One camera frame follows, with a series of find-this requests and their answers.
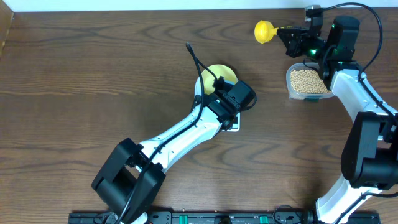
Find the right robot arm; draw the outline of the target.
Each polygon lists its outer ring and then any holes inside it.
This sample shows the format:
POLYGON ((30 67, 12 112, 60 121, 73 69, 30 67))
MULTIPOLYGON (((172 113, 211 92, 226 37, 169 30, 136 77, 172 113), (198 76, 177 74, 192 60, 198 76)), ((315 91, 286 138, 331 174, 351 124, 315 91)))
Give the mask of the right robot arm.
POLYGON ((319 36, 321 19, 309 28, 276 30, 287 55, 317 62, 320 79, 353 121, 341 154, 341 175, 315 202, 307 223, 346 223, 368 198, 397 196, 388 193, 397 184, 397 110, 376 93, 364 68, 353 60, 359 26, 354 17, 338 16, 326 40, 319 36))

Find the yellow plastic measuring scoop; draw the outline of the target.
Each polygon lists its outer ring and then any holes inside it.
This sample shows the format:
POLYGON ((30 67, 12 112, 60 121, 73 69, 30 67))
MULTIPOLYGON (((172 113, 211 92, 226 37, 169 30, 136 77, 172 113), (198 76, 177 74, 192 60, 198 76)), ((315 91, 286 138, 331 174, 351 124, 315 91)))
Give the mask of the yellow plastic measuring scoop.
POLYGON ((259 21, 254 28, 254 36, 260 44, 265 44, 272 40, 277 30, 269 21, 259 21))

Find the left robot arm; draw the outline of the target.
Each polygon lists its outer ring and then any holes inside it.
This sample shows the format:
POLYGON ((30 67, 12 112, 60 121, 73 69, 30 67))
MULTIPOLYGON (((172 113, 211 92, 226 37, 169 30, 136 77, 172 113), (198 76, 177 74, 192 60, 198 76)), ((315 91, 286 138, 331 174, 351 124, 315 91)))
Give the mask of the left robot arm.
POLYGON ((219 77, 215 90, 196 95, 191 113, 164 133, 139 144, 126 138, 112 151, 91 186, 117 215, 117 223, 145 223, 166 171, 197 145, 234 124, 256 99, 245 82, 219 77))

